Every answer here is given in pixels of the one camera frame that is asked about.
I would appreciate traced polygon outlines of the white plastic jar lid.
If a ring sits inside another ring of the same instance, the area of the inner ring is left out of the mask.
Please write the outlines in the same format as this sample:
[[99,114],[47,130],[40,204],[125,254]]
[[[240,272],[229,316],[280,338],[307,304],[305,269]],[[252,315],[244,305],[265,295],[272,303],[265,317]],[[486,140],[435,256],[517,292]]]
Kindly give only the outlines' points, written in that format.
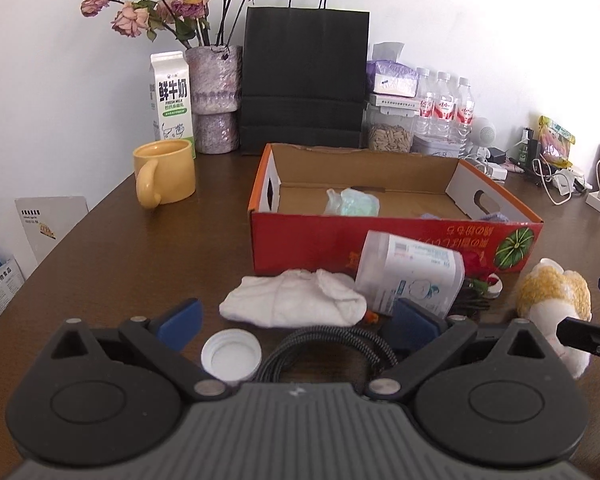
[[262,362],[260,342],[252,333],[239,328],[220,330],[212,335],[200,352],[202,368],[227,385],[248,382]]

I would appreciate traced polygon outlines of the orange candy wrapper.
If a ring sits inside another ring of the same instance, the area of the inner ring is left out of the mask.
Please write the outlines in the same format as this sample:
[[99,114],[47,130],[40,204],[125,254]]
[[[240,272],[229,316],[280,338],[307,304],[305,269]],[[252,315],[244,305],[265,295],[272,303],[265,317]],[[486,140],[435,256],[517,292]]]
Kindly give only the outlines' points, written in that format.
[[365,312],[363,321],[367,324],[376,324],[379,321],[379,315],[371,310]]

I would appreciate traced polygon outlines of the yellow white plush toy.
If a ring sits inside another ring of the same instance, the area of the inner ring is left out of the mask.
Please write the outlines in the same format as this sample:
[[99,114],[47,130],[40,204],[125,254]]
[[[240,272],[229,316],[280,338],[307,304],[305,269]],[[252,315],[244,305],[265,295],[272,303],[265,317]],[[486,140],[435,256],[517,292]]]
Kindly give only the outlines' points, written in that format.
[[557,338],[557,326],[565,318],[592,320],[591,292],[584,277],[565,270],[550,258],[542,258],[518,283],[516,312],[545,337],[573,379],[579,379],[590,364],[590,355],[564,346]]

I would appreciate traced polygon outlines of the white folded cloth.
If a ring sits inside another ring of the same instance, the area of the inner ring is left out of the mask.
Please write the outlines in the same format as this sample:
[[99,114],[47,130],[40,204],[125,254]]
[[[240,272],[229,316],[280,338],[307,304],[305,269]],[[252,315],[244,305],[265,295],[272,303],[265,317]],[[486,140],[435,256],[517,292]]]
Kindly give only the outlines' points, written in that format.
[[366,311],[350,276],[322,269],[245,276],[219,305],[223,318],[261,328],[351,327]]

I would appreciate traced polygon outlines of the yellow ceramic mug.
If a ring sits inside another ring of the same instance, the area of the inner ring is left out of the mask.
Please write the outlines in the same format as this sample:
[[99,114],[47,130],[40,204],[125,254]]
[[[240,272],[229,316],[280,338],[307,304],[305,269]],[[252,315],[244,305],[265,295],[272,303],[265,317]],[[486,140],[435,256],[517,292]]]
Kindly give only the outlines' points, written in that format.
[[136,198],[153,210],[186,200],[196,191],[193,145],[183,139],[160,140],[133,152]]

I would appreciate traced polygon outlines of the white envelope card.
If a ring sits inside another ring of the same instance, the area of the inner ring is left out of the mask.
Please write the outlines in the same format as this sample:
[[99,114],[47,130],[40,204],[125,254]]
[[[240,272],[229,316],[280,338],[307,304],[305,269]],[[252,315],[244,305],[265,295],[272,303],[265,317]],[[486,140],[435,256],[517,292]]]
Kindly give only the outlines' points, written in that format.
[[15,205],[37,263],[88,213],[82,196],[21,197]]

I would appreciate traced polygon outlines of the white charger block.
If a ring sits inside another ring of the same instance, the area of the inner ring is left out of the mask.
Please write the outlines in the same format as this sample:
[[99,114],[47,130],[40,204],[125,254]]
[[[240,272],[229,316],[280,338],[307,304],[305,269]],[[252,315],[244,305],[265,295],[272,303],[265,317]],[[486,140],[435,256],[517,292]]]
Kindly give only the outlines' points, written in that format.
[[504,182],[507,178],[508,171],[506,168],[495,162],[488,162],[486,164],[486,174],[494,181]]

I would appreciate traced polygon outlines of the black power adapter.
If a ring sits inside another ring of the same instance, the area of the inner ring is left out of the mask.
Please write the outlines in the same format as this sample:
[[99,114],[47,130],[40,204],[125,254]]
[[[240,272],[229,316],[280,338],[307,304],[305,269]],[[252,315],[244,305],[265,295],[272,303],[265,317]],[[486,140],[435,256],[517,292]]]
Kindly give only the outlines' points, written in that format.
[[489,148],[489,156],[486,159],[488,162],[501,165],[506,162],[506,159],[506,151],[502,151],[499,148]]

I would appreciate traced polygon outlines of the clear seed container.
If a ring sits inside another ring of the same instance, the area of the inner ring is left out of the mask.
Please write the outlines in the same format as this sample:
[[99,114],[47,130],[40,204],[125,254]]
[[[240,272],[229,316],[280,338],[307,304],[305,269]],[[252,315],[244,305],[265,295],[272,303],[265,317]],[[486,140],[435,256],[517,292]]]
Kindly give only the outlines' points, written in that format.
[[413,118],[404,110],[367,105],[366,130],[370,150],[409,153],[414,139],[412,128]]

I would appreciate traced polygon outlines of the water bottle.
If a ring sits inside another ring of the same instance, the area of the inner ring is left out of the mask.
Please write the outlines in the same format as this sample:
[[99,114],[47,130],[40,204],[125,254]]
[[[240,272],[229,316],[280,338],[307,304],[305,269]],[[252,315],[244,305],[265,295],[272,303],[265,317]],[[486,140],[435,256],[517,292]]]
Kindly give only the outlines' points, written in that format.
[[471,133],[471,124],[474,120],[476,101],[471,91],[468,78],[458,78],[457,88],[454,93],[454,115],[452,133],[454,140],[460,144],[460,157],[468,154],[468,136]]
[[426,136],[429,133],[432,111],[434,110],[434,89],[431,87],[430,71],[426,67],[417,70],[418,112],[414,117],[414,133]]
[[434,117],[432,118],[432,133],[439,138],[450,135],[454,110],[454,96],[449,87],[451,75],[445,72],[437,74],[434,88]]

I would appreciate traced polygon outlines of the white green milk carton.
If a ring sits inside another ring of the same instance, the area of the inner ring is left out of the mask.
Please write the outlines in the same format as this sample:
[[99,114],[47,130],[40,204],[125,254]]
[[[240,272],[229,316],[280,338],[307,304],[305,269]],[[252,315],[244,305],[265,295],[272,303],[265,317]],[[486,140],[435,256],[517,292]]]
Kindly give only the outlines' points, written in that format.
[[156,141],[184,140],[194,145],[189,66],[182,51],[150,56],[149,95]]

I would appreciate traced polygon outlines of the white flat box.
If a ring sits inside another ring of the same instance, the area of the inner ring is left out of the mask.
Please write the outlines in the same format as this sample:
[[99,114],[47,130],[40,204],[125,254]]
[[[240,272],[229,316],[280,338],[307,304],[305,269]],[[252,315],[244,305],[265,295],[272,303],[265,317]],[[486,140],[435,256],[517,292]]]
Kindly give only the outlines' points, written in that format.
[[377,93],[371,93],[368,96],[368,102],[376,107],[400,108],[400,110],[419,110],[420,105],[419,99]]

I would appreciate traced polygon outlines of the right water bottle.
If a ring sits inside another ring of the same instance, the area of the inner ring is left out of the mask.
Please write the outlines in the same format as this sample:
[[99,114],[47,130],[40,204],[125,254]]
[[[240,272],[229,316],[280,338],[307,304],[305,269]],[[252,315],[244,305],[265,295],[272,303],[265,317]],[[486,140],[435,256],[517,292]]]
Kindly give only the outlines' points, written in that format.
[[454,115],[452,133],[454,140],[460,144],[460,157],[468,154],[468,136],[471,133],[471,124],[474,120],[476,101],[471,91],[468,78],[458,78],[457,88],[454,93]]

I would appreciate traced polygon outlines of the dried pink rose bouquet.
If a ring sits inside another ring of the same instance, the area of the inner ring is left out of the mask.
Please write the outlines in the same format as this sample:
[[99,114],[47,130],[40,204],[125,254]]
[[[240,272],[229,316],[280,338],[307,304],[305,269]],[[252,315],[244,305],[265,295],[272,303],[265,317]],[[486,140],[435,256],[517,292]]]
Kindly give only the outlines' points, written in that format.
[[123,37],[155,40],[170,32],[184,48],[196,40],[201,47],[227,46],[238,18],[256,0],[81,0],[84,18],[94,18],[107,6],[117,8],[110,27]]

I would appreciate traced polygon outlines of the purple drawstring pouch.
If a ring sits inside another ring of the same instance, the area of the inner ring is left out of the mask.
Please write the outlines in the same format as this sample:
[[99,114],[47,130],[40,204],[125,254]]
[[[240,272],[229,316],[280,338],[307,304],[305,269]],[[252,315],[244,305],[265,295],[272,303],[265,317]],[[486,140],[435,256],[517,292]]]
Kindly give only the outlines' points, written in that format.
[[[420,216],[421,219],[427,220],[440,220],[440,217],[435,216],[434,214],[422,214]],[[505,214],[501,214],[500,212],[496,212],[495,214],[486,214],[479,218],[479,221],[484,222],[494,222],[494,223],[507,223],[509,222],[509,218],[506,217]]]

